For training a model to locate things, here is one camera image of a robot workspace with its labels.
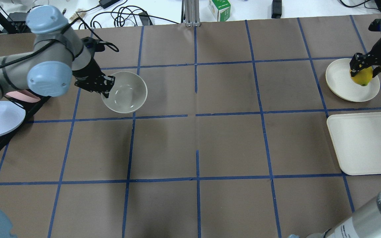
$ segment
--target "yellow lemon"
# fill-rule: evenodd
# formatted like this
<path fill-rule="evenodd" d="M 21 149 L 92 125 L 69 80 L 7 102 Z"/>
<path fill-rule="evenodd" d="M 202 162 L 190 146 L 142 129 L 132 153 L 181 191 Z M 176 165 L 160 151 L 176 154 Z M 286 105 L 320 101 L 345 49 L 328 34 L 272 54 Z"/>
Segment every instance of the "yellow lemon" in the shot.
<path fill-rule="evenodd" d="M 354 81 L 354 83 L 359 84 L 361 86 L 367 86 L 367 84 L 373 78 L 373 68 L 369 67 L 369 68 L 363 69 L 360 72 L 358 72 L 358 74 L 355 75 L 355 77 L 351 77 L 351 78 L 352 78 L 352 81 Z"/>

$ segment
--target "white floor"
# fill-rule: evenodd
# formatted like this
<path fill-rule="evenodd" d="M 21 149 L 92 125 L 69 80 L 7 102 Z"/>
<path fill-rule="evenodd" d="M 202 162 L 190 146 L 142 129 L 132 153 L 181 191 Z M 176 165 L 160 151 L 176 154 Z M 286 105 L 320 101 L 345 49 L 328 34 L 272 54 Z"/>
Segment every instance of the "white floor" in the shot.
<path fill-rule="evenodd" d="M 99 12 L 111 11 L 118 4 L 123 3 L 121 0 L 107 9 L 101 7 L 87 13 L 85 20 L 89 23 L 91 18 Z M 201 21 L 216 21 L 212 13 L 207 7 L 208 0 L 200 0 L 200 18 Z M 356 8 L 346 8 L 339 0 L 282 0 L 282 18 L 305 18 L 319 16 L 339 16 L 339 15 L 364 15 L 379 13 L 378 10 L 366 9 L 364 6 Z M 347 5 L 355 5 L 363 0 L 343 0 Z M 97 0 L 36 0 L 35 4 L 54 5 L 61 11 L 66 9 L 65 16 L 70 18 L 78 9 L 90 9 L 98 5 Z M 254 20 L 271 18 L 271 2 L 272 0 L 229 0 L 232 5 L 232 12 L 229 21 L 236 20 Z M 12 4 L 11 0 L 0 0 L 6 12 L 27 12 L 31 6 L 23 6 Z M 135 5 L 143 8 L 149 15 L 167 18 L 172 21 L 180 22 L 181 0 L 128 0 L 126 4 Z M 376 7 L 374 0 L 366 3 L 368 7 Z M 114 27 L 110 14 L 102 14 L 95 18 L 102 27 Z M 152 19 L 154 24 L 171 24 L 168 21 L 160 19 Z M 131 21 L 127 21 L 126 26 L 133 25 Z"/>

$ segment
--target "white plate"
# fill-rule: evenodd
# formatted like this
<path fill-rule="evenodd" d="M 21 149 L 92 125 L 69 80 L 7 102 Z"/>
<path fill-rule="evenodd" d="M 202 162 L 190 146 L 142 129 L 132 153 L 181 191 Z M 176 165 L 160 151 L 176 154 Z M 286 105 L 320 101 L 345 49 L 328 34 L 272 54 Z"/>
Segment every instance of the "white plate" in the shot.
<path fill-rule="evenodd" d="M 349 62 L 338 59 L 331 62 L 325 71 L 325 80 L 334 94 L 348 101 L 369 101 L 380 91 L 380 81 L 374 77 L 367 86 L 361 86 L 351 79 Z"/>
<path fill-rule="evenodd" d="M 343 172 L 381 174 L 381 112 L 332 115 L 327 127 Z"/>
<path fill-rule="evenodd" d="M 26 111 L 10 101 L 0 101 L 0 136 L 14 131 L 23 122 Z"/>

